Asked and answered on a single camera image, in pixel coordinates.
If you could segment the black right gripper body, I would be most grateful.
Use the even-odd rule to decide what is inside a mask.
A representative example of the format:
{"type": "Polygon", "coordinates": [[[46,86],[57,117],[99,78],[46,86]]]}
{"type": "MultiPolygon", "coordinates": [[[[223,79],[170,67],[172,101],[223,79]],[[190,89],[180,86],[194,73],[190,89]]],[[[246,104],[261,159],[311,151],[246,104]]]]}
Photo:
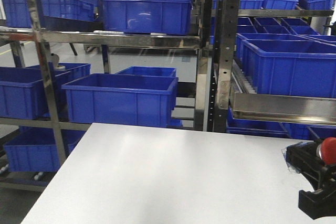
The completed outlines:
{"type": "Polygon", "coordinates": [[[313,191],[300,190],[298,208],[311,219],[335,216],[335,164],[325,165],[316,156],[322,141],[299,142],[285,148],[289,168],[301,174],[313,191]]]}

